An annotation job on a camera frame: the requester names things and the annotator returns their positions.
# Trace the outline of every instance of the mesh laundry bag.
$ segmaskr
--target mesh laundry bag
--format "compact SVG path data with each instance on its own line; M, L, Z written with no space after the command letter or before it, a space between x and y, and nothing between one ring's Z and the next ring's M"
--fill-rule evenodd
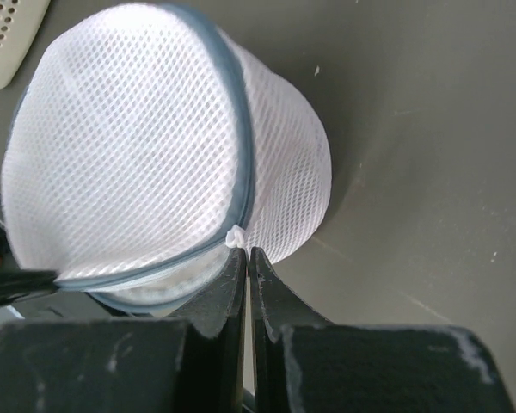
M287 81L181 6L102 11L46 50L3 211L23 268L128 311L179 302L230 248L289 256L329 203L329 148Z

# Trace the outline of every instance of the white perforated plastic basket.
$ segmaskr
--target white perforated plastic basket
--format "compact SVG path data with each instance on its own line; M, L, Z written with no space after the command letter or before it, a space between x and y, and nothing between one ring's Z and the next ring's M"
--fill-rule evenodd
M24 268L148 311L213 279L232 247L289 256L330 180L325 132L292 85L195 10L127 4L46 50L14 119L3 208Z
M19 69L49 3L50 0L0 0L0 89Z

